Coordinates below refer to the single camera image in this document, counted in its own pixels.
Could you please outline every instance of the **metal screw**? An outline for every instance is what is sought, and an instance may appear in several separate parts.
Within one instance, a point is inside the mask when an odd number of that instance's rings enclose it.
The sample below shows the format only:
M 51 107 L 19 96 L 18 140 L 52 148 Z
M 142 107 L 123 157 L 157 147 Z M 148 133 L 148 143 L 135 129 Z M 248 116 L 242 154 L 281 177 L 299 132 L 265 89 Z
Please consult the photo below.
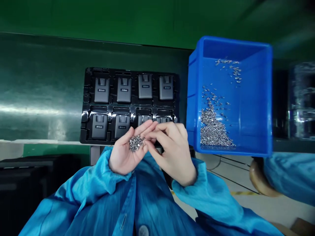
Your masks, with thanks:
M 132 152 L 138 151 L 140 146 L 143 146 L 144 138 L 140 138 L 140 135 L 134 136 L 129 140 L 130 150 Z

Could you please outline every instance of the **green wall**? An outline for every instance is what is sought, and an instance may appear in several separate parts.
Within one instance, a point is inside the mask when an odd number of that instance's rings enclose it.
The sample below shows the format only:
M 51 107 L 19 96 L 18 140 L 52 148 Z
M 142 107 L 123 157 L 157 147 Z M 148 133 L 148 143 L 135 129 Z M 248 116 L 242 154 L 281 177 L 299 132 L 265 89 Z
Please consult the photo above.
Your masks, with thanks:
M 194 49 L 203 35 L 271 43 L 276 58 L 312 59 L 306 0 L 11 0 L 0 31 Z

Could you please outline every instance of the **blue workwear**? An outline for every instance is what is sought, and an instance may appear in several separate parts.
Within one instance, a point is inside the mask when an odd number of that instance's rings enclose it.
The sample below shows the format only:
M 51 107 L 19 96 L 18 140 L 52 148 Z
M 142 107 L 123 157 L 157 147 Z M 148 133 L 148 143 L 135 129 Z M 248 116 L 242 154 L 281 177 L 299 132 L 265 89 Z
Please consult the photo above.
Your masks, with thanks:
M 278 192 L 315 207 L 315 154 L 275 152 L 263 171 Z
M 20 235 L 282 235 L 272 224 L 243 208 L 225 182 L 193 158 L 197 181 L 172 187 L 194 207 L 196 222 L 175 202 L 162 171 L 148 153 L 133 173 L 113 173 L 107 148 L 97 164 L 79 170 L 44 199 Z

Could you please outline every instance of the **blue plastic bin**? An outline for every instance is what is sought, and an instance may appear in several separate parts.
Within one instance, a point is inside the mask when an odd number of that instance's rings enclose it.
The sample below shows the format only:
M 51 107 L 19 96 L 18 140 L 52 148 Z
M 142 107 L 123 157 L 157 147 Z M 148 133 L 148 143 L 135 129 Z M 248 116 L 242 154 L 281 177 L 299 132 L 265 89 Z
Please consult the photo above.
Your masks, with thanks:
M 233 60 L 239 64 L 216 61 Z M 241 83 L 231 77 L 229 66 L 242 71 Z M 203 86 L 224 99 L 228 110 L 216 110 L 235 147 L 200 144 L 201 109 L 207 105 L 201 96 Z M 195 151 L 268 157 L 272 153 L 271 127 L 272 48 L 269 44 L 204 36 L 189 57 L 186 128 L 188 142 Z

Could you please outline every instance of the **pile of screws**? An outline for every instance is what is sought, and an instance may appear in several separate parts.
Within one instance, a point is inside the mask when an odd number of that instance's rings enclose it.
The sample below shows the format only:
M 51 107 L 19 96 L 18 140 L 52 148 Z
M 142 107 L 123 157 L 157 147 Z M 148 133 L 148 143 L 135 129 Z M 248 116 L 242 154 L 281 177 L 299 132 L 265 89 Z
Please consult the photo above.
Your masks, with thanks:
M 140 146 L 143 146 L 144 138 L 140 138 L 140 135 L 134 136 L 129 140 L 130 150 L 132 152 L 138 151 Z
M 201 123 L 204 124 L 204 126 L 201 128 L 201 140 L 200 143 L 204 145 L 216 145 L 216 146 L 235 146 L 233 144 L 233 140 L 229 139 L 227 136 L 228 132 L 226 132 L 225 125 L 217 120 L 216 113 L 214 111 L 214 105 L 216 106 L 222 106 L 222 103 L 219 103 L 220 98 L 218 99 L 217 96 L 214 93 L 211 93 L 212 98 L 208 97 L 206 100 L 208 101 L 208 107 L 204 110 L 201 110 Z M 228 121 L 227 117 L 220 113 L 220 115 L 224 118 L 226 118 L 226 121 Z

